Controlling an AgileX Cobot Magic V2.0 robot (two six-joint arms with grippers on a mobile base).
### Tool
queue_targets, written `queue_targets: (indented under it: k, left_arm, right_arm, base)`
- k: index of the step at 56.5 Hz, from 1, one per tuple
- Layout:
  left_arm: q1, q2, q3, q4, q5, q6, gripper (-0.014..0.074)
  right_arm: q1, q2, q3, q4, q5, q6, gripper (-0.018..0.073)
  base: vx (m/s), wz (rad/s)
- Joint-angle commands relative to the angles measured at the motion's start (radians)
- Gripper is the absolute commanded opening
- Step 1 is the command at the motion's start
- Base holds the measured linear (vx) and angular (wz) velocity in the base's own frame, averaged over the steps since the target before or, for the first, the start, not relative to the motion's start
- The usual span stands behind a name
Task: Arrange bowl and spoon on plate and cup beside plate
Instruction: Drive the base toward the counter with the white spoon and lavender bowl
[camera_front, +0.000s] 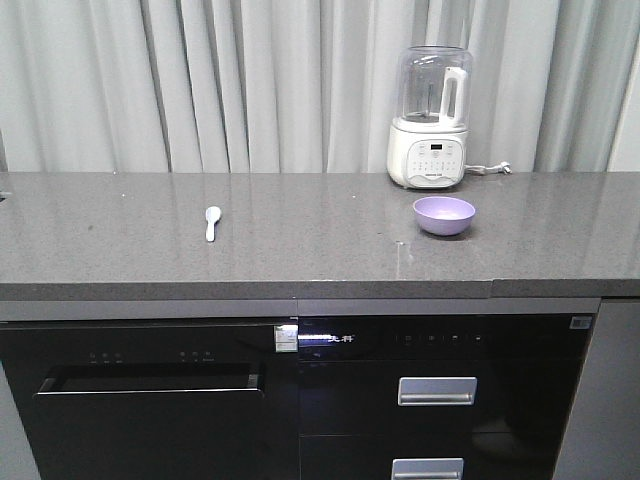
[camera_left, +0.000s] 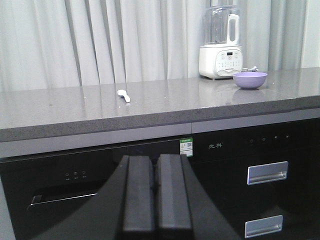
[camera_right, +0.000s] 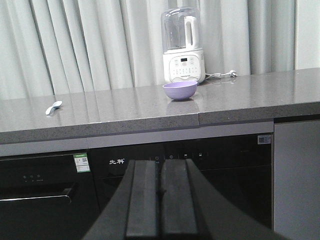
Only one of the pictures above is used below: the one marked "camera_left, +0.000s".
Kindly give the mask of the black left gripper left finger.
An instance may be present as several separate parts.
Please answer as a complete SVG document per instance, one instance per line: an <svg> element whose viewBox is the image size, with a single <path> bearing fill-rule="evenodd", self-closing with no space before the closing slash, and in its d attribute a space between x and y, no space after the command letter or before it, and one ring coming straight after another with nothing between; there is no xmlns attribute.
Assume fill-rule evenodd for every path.
<svg viewBox="0 0 320 240"><path fill-rule="evenodd" d="M35 195L31 212L52 223L35 240L152 240L154 171L148 156L122 157L107 180L50 187Z"/></svg>

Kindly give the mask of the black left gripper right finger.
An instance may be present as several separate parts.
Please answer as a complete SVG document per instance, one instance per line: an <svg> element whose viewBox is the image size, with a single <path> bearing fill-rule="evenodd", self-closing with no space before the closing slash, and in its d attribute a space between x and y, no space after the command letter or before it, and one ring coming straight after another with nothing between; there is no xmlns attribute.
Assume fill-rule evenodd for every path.
<svg viewBox="0 0 320 240"><path fill-rule="evenodd" d="M155 171L159 240L239 240L201 186L188 158L161 154Z"/></svg>

